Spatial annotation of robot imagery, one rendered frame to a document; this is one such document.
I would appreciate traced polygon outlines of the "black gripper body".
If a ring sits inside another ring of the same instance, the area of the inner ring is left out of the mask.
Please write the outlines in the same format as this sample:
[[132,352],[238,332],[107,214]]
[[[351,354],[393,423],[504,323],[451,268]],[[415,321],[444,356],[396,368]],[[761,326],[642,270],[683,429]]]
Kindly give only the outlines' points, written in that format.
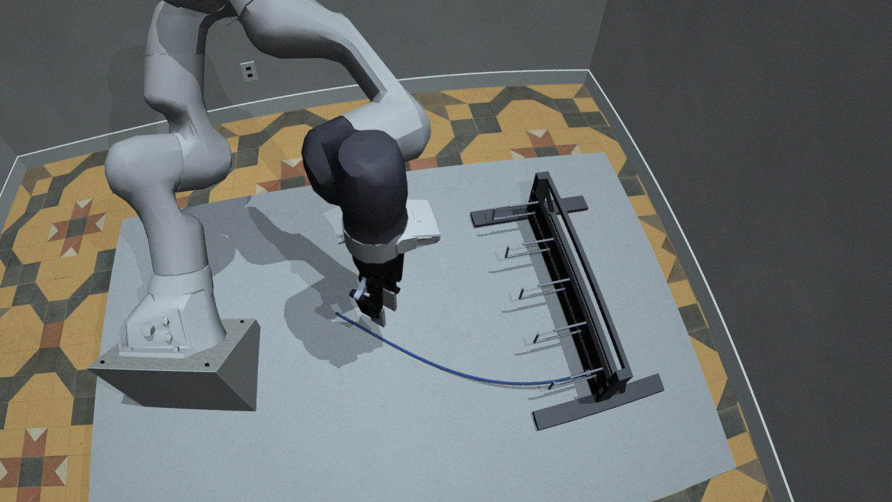
[[[385,261],[383,264],[366,264],[365,261],[360,261],[359,259],[355,259],[353,256],[353,261],[357,269],[359,269],[359,282],[361,282],[362,277],[366,277],[365,285],[367,287],[376,286],[378,284],[378,276],[387,275],[394,271],[401,263],[403,254],[398,254],[396,258],[392,260]],[[374,277],[375,275],[378,275]]]

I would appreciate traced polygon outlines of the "blue cable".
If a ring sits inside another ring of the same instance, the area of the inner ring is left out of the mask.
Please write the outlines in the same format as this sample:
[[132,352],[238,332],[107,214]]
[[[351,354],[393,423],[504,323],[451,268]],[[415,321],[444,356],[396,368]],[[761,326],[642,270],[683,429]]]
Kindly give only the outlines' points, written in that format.
[[360,326],[359,324],[357,324],[357,322],[354,322],[353,320],[348,319],[347,317],[343,317],[343,315],[342,315],[342,314],[339,314],[338,312],[335,312],[335,314],[337,314],[338,317],[341,317],[341,318],[347,320],[348,322],[351,322],[353,325],[355,325],[355,326],[361,328],[361,330],[365,330],[366,333],[369,333],[369,334],[371,334],[371,335],[377,337],[377,339],[380,339],[380,340],[382,340],[382,341],[385,341],[386,343],[388,343],[388,345],[391,345],[391,346],[393,346],[393,347],[397,347],[397,349],[399,349],[400,351],[403,351],[403,352],[406,353],[407,355],[410,355],[410,356],[413,356],[413,357],[415,357],[415,358],[417,358],[417,359],[420,359],[420,361],[423,361],[423,362],[425,362],[425,363],[429,363],[430,365],[433,365],[434,367],[437,367],[437,368],[440,368],[440,369],[442,369],[442,370],[448,371],[448,372],[450,372],[450,374],[458,374],[458,375],[460,375],[460,376],[462,376],[462,377],[471,378],[471,379],[479,379],[479,381],[486,381],[486,382],[488,382],[488,383],[499,383],[499,384],[506,384],[506,385],[520,385],[520,386],[526,386],[526,385],[541,385],[541,384],[552,383],[553,381],[555,381],[555,383],[557,383],[557,382],[561,382],[561,381],[567,381],[567,379],[569,379],[569,377],[567,377],[567,378],[563,378],[563,379],[552,379],[552,381],[540,381],[540,382],[508,382],[508,381],[495,381],[495,379],[483,379],[483,378],[480,378],[480,377],[472,377],[472,376],[467,375],[467,374],[460,374],[460,372],[456,372],[456,371],[451,370],[451,369],[448,369],[448,368],[446,368],[446,367],[442,367],[442,366],[440,366],[440,365],[437,365],[437,363],[432,363],[432,362],[430,362],[430,361],[427,361],[426,359],[423,359],[422,357],[419,357],[419,356],[417,356],[417,355],[414,355],[414,354],[411,353],[410,351],[406,351],[405,349],[403,349],[403,347],[399,347],[399,346],[397,346],[397,345],[394,345],[393,343],[391,343],[391,341],[388,341],[388,340],[386,340],[386,339],[383,339],[381,336],[379,336],[379,335],[377,335],[377,334],[375,334],[375,333],[371,333],[371,331],[370,331],[368,328],[364,328],[364,327]]

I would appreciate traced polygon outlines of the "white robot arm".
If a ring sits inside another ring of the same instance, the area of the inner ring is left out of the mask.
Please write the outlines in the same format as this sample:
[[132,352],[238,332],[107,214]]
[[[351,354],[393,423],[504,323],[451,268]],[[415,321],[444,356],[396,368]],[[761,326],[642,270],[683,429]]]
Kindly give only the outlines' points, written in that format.
[[278,59],[338,61],[369,96],[310,128],[302,145],[312,190],[343,212],[338,244],[382,264],[442,237],[432,204],[407,199],[405,162],[426,148],[430,120],[344,14],[315,0],[163,0],[148,28],[143,95],[169,133],[117,141],[103,163],[109,189],[142,220],[153,266],[120,356],[185,358],[225,341],[203,225],[175,195],[220,183],[232,165],[203,98],[205,40],[216,20],[239,20],[254,47]]

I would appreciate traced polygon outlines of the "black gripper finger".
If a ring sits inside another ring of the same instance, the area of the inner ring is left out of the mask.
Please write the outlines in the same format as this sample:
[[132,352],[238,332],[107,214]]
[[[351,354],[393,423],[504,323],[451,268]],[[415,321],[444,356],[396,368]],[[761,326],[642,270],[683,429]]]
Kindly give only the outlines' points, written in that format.
[[382,327],[386,325],[385,309],[383,309],[383,288],[385,288],[386,278],[387,275],[378,276],[378,284],[367,287],[365,285],[367,278],[362,277],[359,288],[351,290],[348,294],[355,299],[361,312],[371,317],[371,321]]
[[399,290],[401,288],[398,288],[396,282],[400,282],[402,279],[403,260],[404,254],[397,269],[387,274],[387,278],[385,279],[385,288],[383,288],[383,306],[387,306],[393,311],[397,310],[397,294],[399,293]]

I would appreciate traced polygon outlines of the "black patch panel rack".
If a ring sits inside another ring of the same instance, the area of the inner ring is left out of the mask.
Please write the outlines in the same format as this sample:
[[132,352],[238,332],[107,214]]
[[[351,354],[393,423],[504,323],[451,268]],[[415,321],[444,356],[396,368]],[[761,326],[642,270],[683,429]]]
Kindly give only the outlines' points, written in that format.
[[[551,192],[553,199],[551,199],[551,194],[549,194],[549,192]],[[547,201],[545,201],[545,198],[547,198]],[[537,429],[547,429],[556,425],[563,425],[564,423],[571,422],[571,420],[578,420],[580,418],[591,416],[592,414],[604,412],[610,408],[624,406],[624,404],[639,400],[640,398],[649,397],[665,390],[659,374],[654,374],[627,383],[629,379],[633,378],[633,372],[631,371],[625,352],[622,349],[621,341],[616,333],[616,328],[614,327],[614,321],[606,307],[606,302],[600,291],[599,284],[594,276],[587,255],[584,253],[582,243],[579,241],[576,229],[574,229],[574,226],[571,224],[571,219],[568,214],[586,210],[588,210],[588,204],[586,204],[583,196],[560,198],[560,193],[555,189],[555,184],[553,183],[549,172],[537,172],[537,174],[535,174],[535,179],[533,180],[531,196],[528,203],[510,204],[509,206],[500,208],[470,212],[472,224],[475,228],[489,225],[502,225],[506,222],[515,222],[515,220],[529,220],[536,241],[523,243],[523,245],[538,243],[539,250],[509,255],[509,247],[507,247],[505,258],[517,257],[517,255],[542,253],[552,282],[538,284],[538,288],[553,284],[555,290],[522,296],[525,291],[525,288],[522,288],[518,299],[533,298],[533,296],[553,292],[557,293],[568,326],[554,328],[553,331],[555,333],[556,331],[564,330],[564,328],[569,328],[570,330],[570,333],[555,335],[542,340],[537,340],[539,337],[539,333],[537,333],[535,340],[533,340],[533,344],[571,335],[574,344],[576,344],[576,349],[580,361],[582,362],[584,372],[569,378],[572,379],[585,376],[582,379],[576,379],[575,381],[562,383],[556,386],[554,386],[555,381],[553,381],[548,389],[554,390],[554,388],[588,379],[588,384],[592,391],[592,396],[577,398],[577,400],[532,412]],[[597,300],[599,310],[606,325],[606,330],[608,330],[611,341],[615,347],[616,356],[618,357],[622,368],[621,370],[616,368],[614,357],[611,353],[608,341],[606,341],[604,330],[600,325],[600,320],[594,308],[592,298],[590,298],[582,273],[576,263],[576,258],[574,257],[574,254],[571,253],[570,245],[566,234],[564,234],[560,220],[558,220],[557,214],[561,214],[562,220],[564,220],[564,224],[570,235],[571,242],[574,244],[576,253],[582,262],[584,273],[588,277],[588,282],[592,287],[594,298]],[[551,217],[551,219],[549,219],[549,217]],[[554,226],[552,225],[551,220]],[[560,239],[558,239],[558,237],[560,237]],[[572,271],[573,273],[571,273]],[[576,277],[576,279],[574,279],[574,277]],[[582,295],[580,293],[582,293]],[[590,318],[592,318],[591,321]],[[592,323],[594,327],[592,326]],[[596,333],[594,333],[594,330]],[[602,351],[604,352],[604,355]],[[608,363],[608,366],[606,366],[606,363]],[[610,377],[610,374],[613,375]]]

